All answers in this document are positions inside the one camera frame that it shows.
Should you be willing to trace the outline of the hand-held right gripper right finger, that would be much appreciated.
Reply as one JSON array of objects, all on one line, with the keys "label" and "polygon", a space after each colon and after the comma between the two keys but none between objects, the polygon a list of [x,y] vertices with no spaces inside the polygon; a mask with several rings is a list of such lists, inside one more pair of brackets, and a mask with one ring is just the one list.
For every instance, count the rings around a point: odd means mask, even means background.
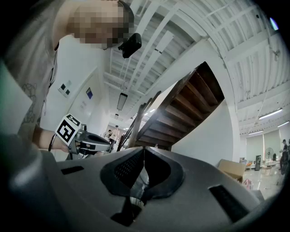
[{"label": "hand-held right gripper right finger", "polygon": [[144,167],[149,177],[144,199],[168,198],[183,184],[185,173],[181,164],[150,147],[144,148]]}]

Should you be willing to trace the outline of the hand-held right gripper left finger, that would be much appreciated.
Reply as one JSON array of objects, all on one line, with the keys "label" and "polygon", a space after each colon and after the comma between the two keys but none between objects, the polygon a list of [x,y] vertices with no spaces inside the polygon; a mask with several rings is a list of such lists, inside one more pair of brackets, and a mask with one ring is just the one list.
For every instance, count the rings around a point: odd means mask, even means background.
[{"label": "hand-held right gripper left finger", "polygon": [[116,196],[130,196],[131,188],[144,167],[144,148],[136,147],[101,169],[101,181]]}]

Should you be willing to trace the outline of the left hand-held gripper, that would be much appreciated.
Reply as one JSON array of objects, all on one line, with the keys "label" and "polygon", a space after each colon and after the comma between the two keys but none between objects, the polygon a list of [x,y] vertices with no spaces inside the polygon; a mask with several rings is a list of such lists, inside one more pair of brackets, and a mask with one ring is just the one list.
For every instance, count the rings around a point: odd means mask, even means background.
[{"label": "left hand-held gripper", "polygon": [[68,159],[82,159],[99,151],[108,151],[111,144],[87,131],[87,125],[71,114],[65,115],[55,130],[55,134],[68,146]]}]

